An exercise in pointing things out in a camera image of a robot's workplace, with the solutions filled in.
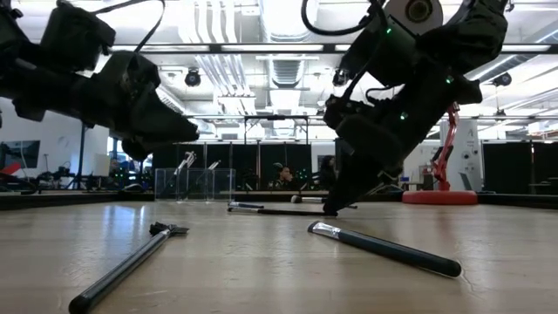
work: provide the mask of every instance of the wooden platform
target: wooden platform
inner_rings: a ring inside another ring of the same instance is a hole
[[[66,313],[75,295],[148,238],[155,221],[189,227],[190,234],[169,240],[94,313],[550,314],[558,309],[555,210],[363,203],[328,220],[457,259],[465,270],[457,279],[308,234],[314,220],[229,214],[224,203],[191,202],[0,212],[0,313]]]

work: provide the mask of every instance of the black cable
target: black cable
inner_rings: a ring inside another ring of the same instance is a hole
[[[355,87],[357,87],[358,81],[365,75],[365,73],[368,72],[368,68],[372,65],[372,62],[374,61],[375,61],[374,54],[372,54],[371,57],[368,59],[368,61],[366,61],[366,64],[364,64],[364,66],[360,69],[360,71],[357,73],[355,78],[350,82],[349,86],[343,93],[341,99],[343,99],[344,101],[349,101],[352,92],[355,90]]]
[[[134,4],[138,4],[138,3],[144,3],[146,1],[150,1],[150,0],[130,0],[130,1],[126,1],[124,3],[118,3],[118,4],[111,5],[111,6],[107,6],[103,9],[100,9],[100,10],[96,10],[96,11],[92,12],[92,14],[98,15],[98,14],[108,13],[108,12],[112,12],[112,11],[117,10],[117,9],[125,8],[125,7],[130,6],[130,5],[134,5]],[[140,52],[141,51],[143,46],[146,45],[146,43],[149,41],[149,39],[151,39],[153,34],[157,31],[157,29],[159,28],[160,22],[163,20],[163,16],[165,15],[165,8],[167,7],[167,5],[165,3],[165,0],[158,0],[158,1],[160,1],[161,4],[163,5],[163,10],[160,13],[159,20],[157,21],[155,26],[147,33],[147,35],[139,42],[138,46],[136,47],[136,49],[133,50],[133,52]]]
[[[306,28],[317,34],[317,35],[322,35],[322,36],[343,36],[343,35],[349,35],[352,34],[354,32],[360,31],[362,30],[364,27],[366,27],[366,25],[368,25],[370,23],[370,21],[372,20],[371,17],[364,17],[360,23],[358,23],[357,26],[353,26],[350,27],[348,29],[344,29],[344,30],[337,30],[337,31],[327,31],[327,30],[322,30],[317,28],[316,26],[312,25],[312,23],[310,22],[310,20],[308,19],[308,13],[307,13],[307,6],[308,6],[308,0],[303,0],[303,5],[301,8],[301,18],[303,19],[303,23],[304,26],[306,26]]]

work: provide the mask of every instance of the black robot leg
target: black robot leg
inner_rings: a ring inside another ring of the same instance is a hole
[[[347,115],[337,134],[355,150],[323,206],[336,213],[371,190],[398,176],[405,157],[424,140],[453,102],[481,102],[478,82],[435,66],[423,66],[418,76],[393,99],[387,113]]]
[[[382,169],[392,170],[400,167],[453,102],[471,104],[481,100],[478,81],[468,81],[443,66],[424,62],[380,120],[351,115],[339,123],[336,131],[355,151],[369,155]]]

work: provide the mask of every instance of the white pipe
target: white pipe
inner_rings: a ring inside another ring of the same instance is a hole
[[[182,20],[183,23],[179,24],[178,34],[184,43],[198,44],[200,42],[200,39],[198,38],[198,34],[195,32],[195,7],[193,6],[194,3],[189,0],[182,1],[182,3],[184,4],[183,9],[186,12],[186,18]],[[211,84],[220,92],[220,95],[227,94],[226,90],[223,91],[219,87],[219,82],[217,82],[217,78],[208,68],[205,59],[201,56],[195,56],[194,59],[198,63],[198,65],[200,65],[200,68],[203,69],[203,71],[206,73],[209,81],[211,81]]]
[[[236,39],[236,33],[235,33],[235,0],[224,0],[224,1],[225,1],[225,17],[226,17],[225,32],[227,33],[227,39],[229,43],[236,44],[238,40]],[[232,61],[233,61],[232,68],[234,68],[238,74],[238,79],[240,80],[242,90],[244,91],[244,94],[248,96],[251,94],[251,92],[250,92],[250,87],[248,86],[248,82],[246,80],[246,74],[244,73],[244,68],[242,67],[241,56],[237,54],[234,55],[232,57]]]
[[[198,8],[200,10],[200,14],[198,16],[198,33],[200,34],[201,41],[204,43],[211,43],[211,37],[208,33],[208,3],[207,0],[198,0]],[[225,83],[227,87],[228,94],[234,95],[235,89],[233,85],[230,83],[228,79],[227,72],[225,69],[222,68],[221,61],[219,60],[218,56],[210,56],[209,57],[210,66],[215,70],[216,73],[219,74],[221,81]]]
[[[211,32],[213,33],[213,36],[215,37],[215,41],[217,43],[225,43],[225,38],[223,37],[222,30],[221,30],[221,1],[220,0],[211,0],[211,11],[213,13],[211,18]],[[238,78],[238,74],[236,72],[235,67],[233,66],[233,62],[231,60],[230,55],[223,56],[223,59],[227,63],[227,66],[230,69],[233,80],[236,84],[236,90],[235,90],[235,95],[236,95],[238,94],[238,90],[242,88],[240,80]]]

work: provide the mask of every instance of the ceiling light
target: ceiling light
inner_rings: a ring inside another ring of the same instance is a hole
[[[318,56],[255,56],[258,61],[304,61],[319,60]]]

